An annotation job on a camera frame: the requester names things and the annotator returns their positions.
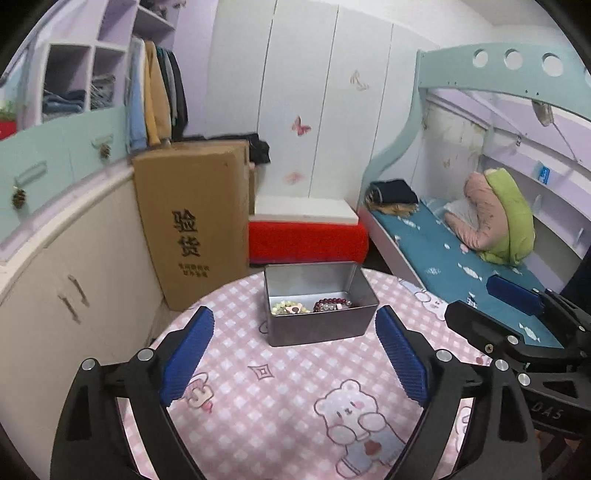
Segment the yellow jacket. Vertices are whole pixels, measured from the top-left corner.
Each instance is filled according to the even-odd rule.
[[[144,112],[146,131],[150,146],[160,145],[161,140],[172,136],[170,124],[170,104],[160,72],[156,45],[146,43],[146,62],[144,67]]]

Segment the hanging clothes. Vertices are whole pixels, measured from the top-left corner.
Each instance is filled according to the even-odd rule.
[[[127,105],[127,129],[129,149],[140,150],[147,148],[148,136],[146,133],[144,113],[144,72],[145,72],[145,43],[140,38],[131,39],[131,85],[128,92]]]
[[[156,45],[152,41],[147,41],[145,47],[145,123],[150,146],[154,146],[160,145],[162,140],[171,138],[172,126],[170,123],[170,104],[158,62]]]
[[[168,52],[164,53],[164,64],[166,65],[166,76],[170,82],[170,96],[168,97],[170,100],[170,121],[174,127],[177,123],[178,117],[177,88],[176,84],[174,83],[173,66],[170,63]]]
[[[166,70],[166,62],[164,60],[166,57],[168,57],[168,54],[161,47],[156,47],[156,54],[158,56],[158,66],[160,67],[160,73],[162,74],[162,80],[164,81],[164,89],[166,90],[166,97],[168,98],[168,107],[170,108],[170,111],[172,111],[173,104],[172,104],[171,95],[170,95],[170,79],[168,78],[168,71]]]
[[[173,70],[177,98],[177,120],[172,128],[173,141],[179,142],[183,140],[185,128],[187,128],[187,123],[189,123],[189,113],[187,111],[187,102],[185,100],[181,71],[178,68],[177,59],[171,51],[168,52],[168,59],[170,60],[170,66]]]

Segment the mint green drawer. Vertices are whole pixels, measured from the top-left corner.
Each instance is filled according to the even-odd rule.
[[[70,153],[59,121],[0,141],[0,241],[73,182]],[[20,210],[12,205],[14,186],[27,195]]]
[[[62,121],[75,181],[127,155],[125,107],[82,113]],[[103,144],[111,149],[108,158],[101,158]]]

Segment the white wardrobe door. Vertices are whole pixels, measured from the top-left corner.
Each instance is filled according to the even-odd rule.
[[[337,10],[307,0],[277,2],[259,122],[271,147],[261,195],[308,196]]]
[[[437,45],[426,38],[406,28],[394,25],[384,102],[379,117],[373,156],[388,148],[406,124],[413,98],[417,51],[429,51],[437,48]],[[422,135],[419,134],[403,157],[385,171],[380,178],[383,180],[405,179],[410,185],[417,165],[421,138]]]
[[[384,93],[392,24],[339,9],[310,196],[356,206]]]
[[[205,136],[255,132],[275,0],[220,0],[207,80]]]

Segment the green blanket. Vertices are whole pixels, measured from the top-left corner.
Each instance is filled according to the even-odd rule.
[[[534,249],[534,216],[515,180],[504,169],[485,172],[486,180],[501,201],[509,233],[489,251],[481,252],[483,260],[501,265],[518,265]]]

